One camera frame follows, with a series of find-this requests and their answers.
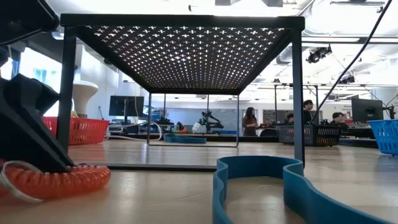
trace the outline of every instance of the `computer monitor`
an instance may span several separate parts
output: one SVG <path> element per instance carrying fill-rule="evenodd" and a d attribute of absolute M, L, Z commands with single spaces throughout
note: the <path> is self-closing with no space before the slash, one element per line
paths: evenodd
<path fill-rule="evenodd" d="M 380 100 L 351 99 L 353 108 L 354 122 L 367 122 L 372 120 L 382 120 L 383 103 Z"/>
<path fill-rule="evenodd" d="M 126 114 L 124 113 L 124 102 L 128 102 Z M 143 96 L 111 96 L 109 104 L 110 116 L 142 116 L 144 109 Z"/>

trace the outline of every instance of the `blue curved barrier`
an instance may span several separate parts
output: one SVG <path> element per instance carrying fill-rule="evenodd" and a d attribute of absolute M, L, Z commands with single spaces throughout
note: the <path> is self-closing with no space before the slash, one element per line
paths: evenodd
<path fill-rule="evenodd" d="M 233 223 L 224 211 L 228 179 L 268 176 L 284 180 L 284 202 L 308 224 L 389 223 L 344 205 L 317 190 L 303 176 L 303 163 L 273 156 L 233 156 L 217 160 L 213 176 L 213 224 Z"/>
<path fill-rule="evenodd" d="M 206 138 L 178 136 L 176 134 L 165 134 L 164 141 L 169 143 L 204 144 L 206 143 Z"/>

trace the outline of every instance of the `white lamp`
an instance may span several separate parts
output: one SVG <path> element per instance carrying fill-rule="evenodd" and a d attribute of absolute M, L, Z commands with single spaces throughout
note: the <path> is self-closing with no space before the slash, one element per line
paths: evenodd
<path fill-rule="evenodd" d="M 98 91 L 98 86 L 91 82 L 73 81 L 73 103 L 79 118 L 87 118 L 86 109 L 88 100 Z"/>

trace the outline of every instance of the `red basket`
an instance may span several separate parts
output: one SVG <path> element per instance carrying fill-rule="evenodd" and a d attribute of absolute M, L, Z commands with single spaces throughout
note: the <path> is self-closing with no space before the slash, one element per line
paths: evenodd
<path fill-rule="evenodd" d="M 43 117 L 43 122 L 53 135 L 57 134 L 57 117 Z M 70 118 L 69 145 L 103 142 L 108 124 L 105 120 Z"/>

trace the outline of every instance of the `ceiling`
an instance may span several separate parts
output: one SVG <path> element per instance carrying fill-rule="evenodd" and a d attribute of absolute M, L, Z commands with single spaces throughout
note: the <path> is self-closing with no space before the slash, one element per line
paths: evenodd
<path fill-rule="evenodd" d="M 262 0 L 240 0 L 231 6 L 216 6 L 219 0 L 47 0 L 56 13 L 118 13 L 118 14 L 212 14 L 217 16 L 297 16 L 306 17 L 304 37 L 328 37 L 333 51 L 331 55 L 318 63 L 303 61 L 304 83 L 334 83 L 336 78 L 352 61 L 362 44 L 341 44 L 335 37 L 367 37 L 379 17 L 380 5 L 347 6 L 333 4 L 332 0 L 284 0 L 283 7 L 267 7 Z M 397 38 L 396 44 L 369 44 L 366 50 L 349 70 L 356 83 L 398 85 L 398 80 L 391 76 L 398 72 L 398 1 L 393 1 L 383 17 L 375 36 Z M 311 50 L 325 47 L 328 44 L 303 43 L 303 60 Z M 260 98 L 271 100 L 274 90 L 261 88 L 269 85 L 275 78 L 282 83 L 292 82 L 291 51 L 285 50 L 279 57 L 283 63 L 273 61 L 242 93 L 243 99 Z M 289 99 L 292 90 L 278 90 L 278 99 Z M 349 95 L 364 94 L 368 91 L 363 87 L 345 86 L 333 93 Z M 320 90 L 320 98 L 327 90 Z M 314 98 L 310 90 L 305 90 L 305 98 Z"/>

